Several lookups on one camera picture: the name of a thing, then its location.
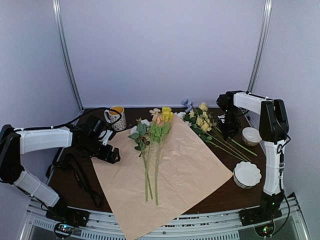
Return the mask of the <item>blue flower stem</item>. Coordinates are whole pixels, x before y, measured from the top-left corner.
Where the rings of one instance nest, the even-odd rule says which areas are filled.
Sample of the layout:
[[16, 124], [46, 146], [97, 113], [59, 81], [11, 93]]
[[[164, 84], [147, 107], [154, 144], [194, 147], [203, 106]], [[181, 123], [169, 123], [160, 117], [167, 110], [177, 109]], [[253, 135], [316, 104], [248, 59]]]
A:
[[193, 102], [191, 100], [189, 100], [188, 98], [184, 98], [181, 101], [181, 105], [183, 105], [186, 108], [186, 110], [185, 110], [186, 113], [189, 113], [193, 108]]

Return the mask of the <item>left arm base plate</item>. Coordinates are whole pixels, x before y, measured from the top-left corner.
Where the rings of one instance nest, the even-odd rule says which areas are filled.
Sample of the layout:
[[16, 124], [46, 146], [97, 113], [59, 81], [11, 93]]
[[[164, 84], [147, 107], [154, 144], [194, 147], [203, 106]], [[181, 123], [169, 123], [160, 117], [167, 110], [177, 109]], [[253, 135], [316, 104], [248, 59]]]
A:
[[90, 213], [67, 206], [49, 207], [45, 217], [57, 222], [66, 223], [73, 227], [85, 227], [89, 220]]

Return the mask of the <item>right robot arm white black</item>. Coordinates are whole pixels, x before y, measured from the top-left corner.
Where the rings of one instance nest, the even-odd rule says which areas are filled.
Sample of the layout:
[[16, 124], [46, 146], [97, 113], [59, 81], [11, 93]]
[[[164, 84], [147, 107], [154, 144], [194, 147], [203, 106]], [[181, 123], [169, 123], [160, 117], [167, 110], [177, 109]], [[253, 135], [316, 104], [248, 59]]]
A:
[[224, 122], [218, 124], [224, 139], [232, 139], [238, 134], [241, 127], [238, 121], [240, 109], [259, 115], [258, 131], [265, 146], [266, 167], [265, 183], [256, 216], [259, 220], [266, 221], [279, 209], [284, 199], [284, 153], [286, 144], [291, 140], [284, 101], [237, 90], [219, 95], [216, 103], [225, 114]]

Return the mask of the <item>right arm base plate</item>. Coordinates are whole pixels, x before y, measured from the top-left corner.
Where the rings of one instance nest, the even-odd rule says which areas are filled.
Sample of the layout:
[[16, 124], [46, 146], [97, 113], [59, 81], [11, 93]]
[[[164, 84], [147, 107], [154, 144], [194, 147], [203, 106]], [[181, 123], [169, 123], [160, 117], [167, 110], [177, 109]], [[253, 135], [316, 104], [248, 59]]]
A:
[[256, 225], [262, 222], [268, 222], [282, 216], [280, 210], [273, 213], [265, 213], [260, 207], [244, 208], [238, 212], [242, 226]]

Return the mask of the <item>pale yellow flower stem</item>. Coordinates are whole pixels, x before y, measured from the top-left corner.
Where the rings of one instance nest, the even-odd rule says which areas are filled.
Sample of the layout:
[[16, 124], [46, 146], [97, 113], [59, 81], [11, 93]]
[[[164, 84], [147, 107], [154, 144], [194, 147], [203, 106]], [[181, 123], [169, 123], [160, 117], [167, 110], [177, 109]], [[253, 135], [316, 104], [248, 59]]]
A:
[[201, 103], [198, 107], [193, 106], [189, 113], [180, 111], [177, 112], [176, 115], [180, 117], [203, 142], [224, 151], [236, 159], [250, 162], [251, 159], [244, 152], [254, 157], [258, 156], [236, 140], [230, 137], [224, 138], [222, 131], [218, 127], [218, 122], [214, 120], [213, 112], [209, 111], [208, 105], [205, 102]]

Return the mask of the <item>white pink flower stem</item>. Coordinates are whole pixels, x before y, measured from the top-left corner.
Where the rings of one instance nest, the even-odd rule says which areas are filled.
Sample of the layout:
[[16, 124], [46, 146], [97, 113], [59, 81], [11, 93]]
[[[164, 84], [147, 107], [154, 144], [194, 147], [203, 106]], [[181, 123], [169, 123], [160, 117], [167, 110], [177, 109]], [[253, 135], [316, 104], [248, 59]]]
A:
[[137, 119], [137, 125], [130, 130], [130, 139], [134, 140], [136, 146], [134, 149], [139, 151], [139, 157], [143, 160], [144, 165], [144, 191], [145, 191], [145, 202], [149, 201], [149, 198], [153, 199], [152, 187], [149, 177], [149, 146], [150, 141], [148, 140], [147, 133], [151, 126], [147, 119]]

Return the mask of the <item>peach flower stem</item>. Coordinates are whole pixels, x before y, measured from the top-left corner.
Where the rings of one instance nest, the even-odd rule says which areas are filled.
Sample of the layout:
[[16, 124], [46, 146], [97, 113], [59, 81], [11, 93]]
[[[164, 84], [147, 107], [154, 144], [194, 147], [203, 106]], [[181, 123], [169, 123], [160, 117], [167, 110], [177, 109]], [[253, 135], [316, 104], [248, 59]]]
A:
[[[146, 138], [146, 142], [144, 144], [144, 149], [146, 152], [145, 161], [145, 184], [146, 184], [146, 197], [145, 201], [148, 200], [148, 192], [150, 193], [150, 197], [155, 199], [155, 204], [159, 205], [159, 170], [160, 170], [160, 149], [163, 145], [164, 135], [167, 133], [167, 123], [163, 120], [164, 113], [158, 109], [154, 108], [149, 111], [152, 115], [152, 121], [150, 122], [149, 127], [147, 127], [148, 137]], [[151, 190], [151, 181], [150, 181], [150, 164], [151, 164], [151, 146], [153, 144], [157, 144], [157, 152], [155, 154], [154, 159], [154, 194]]]

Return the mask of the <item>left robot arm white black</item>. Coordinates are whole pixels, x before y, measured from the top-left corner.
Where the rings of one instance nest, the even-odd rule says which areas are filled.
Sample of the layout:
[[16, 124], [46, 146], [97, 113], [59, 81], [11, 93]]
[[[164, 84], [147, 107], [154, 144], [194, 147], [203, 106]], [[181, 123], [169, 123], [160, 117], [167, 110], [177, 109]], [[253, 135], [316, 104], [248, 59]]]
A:
[[43, 205], [52, 208], [52, 213], [61, 222], [72, 218], [72, 211], [63, 204], [63, 198], [51, 187], [26, 170], [21, 164], [21, 156], [46, 149], [77, 148], [110, 164], [120, 161], [120, 151], [109, 145], [115, 136], [109, 120], [87, 112], [83, 124], [72, 121], [56, 126], [14, 128], [6, 124], [0, 131], [0, 180], [14, 185]]

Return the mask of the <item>wrapping paper sheet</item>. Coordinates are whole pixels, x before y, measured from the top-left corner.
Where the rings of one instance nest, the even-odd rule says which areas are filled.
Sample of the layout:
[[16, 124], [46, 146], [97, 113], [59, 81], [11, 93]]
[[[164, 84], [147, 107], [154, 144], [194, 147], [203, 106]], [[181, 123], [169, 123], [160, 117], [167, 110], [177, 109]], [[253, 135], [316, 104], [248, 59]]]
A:
[[120, 161], [92, 158], [102, 191], [128, 240], [138, 239], [179, 217], [225, 184], [232, 172], [178, 116], [162, 144], [150, 147], [149, 168], [128, 130], [111, 145]]

